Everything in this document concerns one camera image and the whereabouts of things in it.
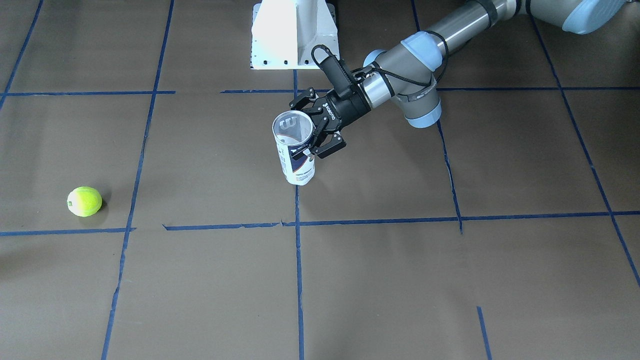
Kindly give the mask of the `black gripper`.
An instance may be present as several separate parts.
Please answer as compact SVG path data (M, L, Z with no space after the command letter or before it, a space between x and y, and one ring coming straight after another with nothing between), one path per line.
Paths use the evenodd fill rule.
M310 143L302 148L304 157L326 158L345 148L346 141L340 130L368 114L371 106L360 90L340 99L333 89L325 96L319 96L314 88L307 88L290 101L289 109L304 113L326 112L327 125L318 135L312 135Z

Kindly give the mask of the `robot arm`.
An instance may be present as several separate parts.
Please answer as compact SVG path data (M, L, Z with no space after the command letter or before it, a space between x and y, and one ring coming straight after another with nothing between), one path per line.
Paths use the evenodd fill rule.
M392 100L415 128L426 128L441 117L436 90L438 69L473 37L514 16L530 15L565 32L585 35L603 27L623 6L622 0L467 0L426 30L419 30L389 50L374 50L361 68L350 70L323 44L314 63L333 88L318 96L309 88L290 109L311 119L311 134L288 152L295 160L326 158L346 146L341 130L371 110Z

